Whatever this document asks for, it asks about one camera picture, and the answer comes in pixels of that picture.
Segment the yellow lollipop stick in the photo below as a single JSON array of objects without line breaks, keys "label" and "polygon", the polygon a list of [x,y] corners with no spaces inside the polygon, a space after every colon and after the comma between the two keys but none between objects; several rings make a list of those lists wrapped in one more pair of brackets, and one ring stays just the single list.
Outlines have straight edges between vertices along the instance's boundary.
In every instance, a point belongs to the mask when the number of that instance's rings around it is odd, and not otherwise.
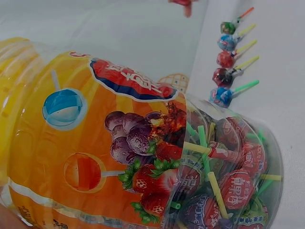
[{"label": "yellow lollipop stick", "polygon": [[189,142],[184,142],[183,148],[186,150],[196,151],[196,152],[202,153],[202,154],[209,154],[212,151],[211,148],[199,146],[199,145],[189,143]]},{"label": "yellow lollipop stick", "polygon": [[255,39],[254,41],[250,42],[249,44],[246,44],[245,46],[239,48],[238,50],[236,50],[236,54],[239,54],[245,50],[247,50],[248,48],[250,48],[251,46],[255,45],[257,43],[257,39]]},{"label": "yellow lollipop stick", "polygon": [[180,229],[187,229],[187,227],[179,220],[177,221],[177,225]]},{"label": "yellow lollipop stick", "polygon": [[241,65],[238,65],[234,67],[235,69],[242,69],[243,67],[252,64],[254,61],[257,61],[259,59],[259,56],[253,57],[252,59],[246,61],[245,63],[242,63]]},{"label": "yellow lollipop stick", "polygon": [[208,173],[208,177],[209,177],[209,180],[210,180],[212,189],[213,189],[213,193],[214,193],[214,195],[216,196],[216,201],[217,201],[217,203],[218,203],[218,206],[219,206],[219,209],[220,209],[221,216],[222,216],[224,219],[229,219],[227,210],[225,209],[224,199],[223,199],[223,197],[221,196],[220,188],[218,187],[217,180],[216,180],[216,177],[215,177],[214,172],[209,172],[209,173]]},{"label": "yellow lollipop stick", "polygon": [[270,175],[270,174],[262,174],[261,179],[264,180],[274,180],[274,181],[282,181],[282,176],[280,175]]},{"label": "yellow lollipop stick", "polygon": [[244,29],[243,31],[238,33],[238,36],[241,37],[243,35],[245,35],[246,33],[248,33],[249,31],[251,31],[254,27],[256,26],[256,24],[252,24],[250,25],[248,28]]}]

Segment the orange lollipop graphic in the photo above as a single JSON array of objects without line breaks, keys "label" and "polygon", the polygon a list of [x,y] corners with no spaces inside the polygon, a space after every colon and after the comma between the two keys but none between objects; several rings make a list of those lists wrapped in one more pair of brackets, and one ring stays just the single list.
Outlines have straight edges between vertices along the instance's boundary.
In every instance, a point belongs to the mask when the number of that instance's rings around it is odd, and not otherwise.
[{"label": "orange lollipop graphic", "polygon": [[99,191],[106,177],[117,176],[124,171],[106,171],[104,163],[97,157],[86,153],[70,156],[63,167],[66,182],[74,190],[84,193]]}]

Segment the printed lollipop graphic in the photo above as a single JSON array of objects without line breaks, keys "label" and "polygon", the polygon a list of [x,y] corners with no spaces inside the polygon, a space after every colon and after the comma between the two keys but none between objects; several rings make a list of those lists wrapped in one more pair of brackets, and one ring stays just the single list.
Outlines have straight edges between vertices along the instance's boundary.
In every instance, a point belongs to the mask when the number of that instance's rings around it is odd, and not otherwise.
[{"label": "printed lollipop graphic", "polygon": [[68,131],[84,119],[88,106],[80,91],[74,88],[61,89],[55,70],[51,71],[55,92],[44,101],[42,115],[54,129]]},{"label": "printed lollipop graphic", "polygon": [[222,22],[220,25],[220,32],[225,34],[233,35],[235,33],[236,28],[238,27],[239,23],[241,22],[242,18],[252,12],[254,10],[254,7],[251,7],[248,9],[245,13],[243,13],[241,16],[236,18],[232,22]]},{"label": "printed lollipop graphic", "polygon": [[86,153],[71,155],[63,166],[65,181],[74,190],[84,193],[99,191],[107,177],[121,173],[124,171],[106,171],[104,163],[98,157]]}]

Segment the white table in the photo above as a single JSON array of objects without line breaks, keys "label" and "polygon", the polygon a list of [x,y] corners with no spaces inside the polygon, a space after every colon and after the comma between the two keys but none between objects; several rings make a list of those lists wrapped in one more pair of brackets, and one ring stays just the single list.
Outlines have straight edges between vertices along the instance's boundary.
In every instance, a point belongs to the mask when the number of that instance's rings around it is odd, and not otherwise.
[{"label": "white table", "polygon": [[305,1],[213,0],[209,3],[202,37],[197,51],[188,92],[208,99],[216,85],[212,75],[217,68],[220,52],[216,41],[220,23],[233,19],[239,12],[254,6],[255,10],[241,24],[242,30],[252,23],[256,28],[238,47],[258,39],[238,61],[242,63],[255,55],[260,59],[251,65],[233,87],[255,79],[260,84],[232,101],[230,109],[250,118],[263,120],[277,138],[284,160],[284,191],[273,229],[303,229],[305,212]]}]

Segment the printed strawberry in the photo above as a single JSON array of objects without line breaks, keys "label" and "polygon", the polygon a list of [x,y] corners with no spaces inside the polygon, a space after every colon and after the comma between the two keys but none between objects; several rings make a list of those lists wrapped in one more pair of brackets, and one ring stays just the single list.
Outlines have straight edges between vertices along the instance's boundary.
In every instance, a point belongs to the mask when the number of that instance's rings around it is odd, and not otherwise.
[{"label": "printed strawberry", "polygon": [[131,205],[134,207],[135,212],[140,213],[142,223],[159,223],[160,217],[164,214],[169,197],[169,195],[162,193],[150,193],[143,195],[140,202],[133,202]]},{"label": "printed strawberry", "polygon": [[164,193],[169,194],[178,182],[177,171],[179,161],[160,161],[156,159],[154,165],[143,165],[138,159],[128,166],[119,180],[125,190],[133,189],[138,193]]},{"label": "printed strawberry", "polygon": [[171,160],[179,160],[181,158],[182,148],[165,141],[161,141],[157,145],[155,154],[158,159],[167,160],[170,162]]}]

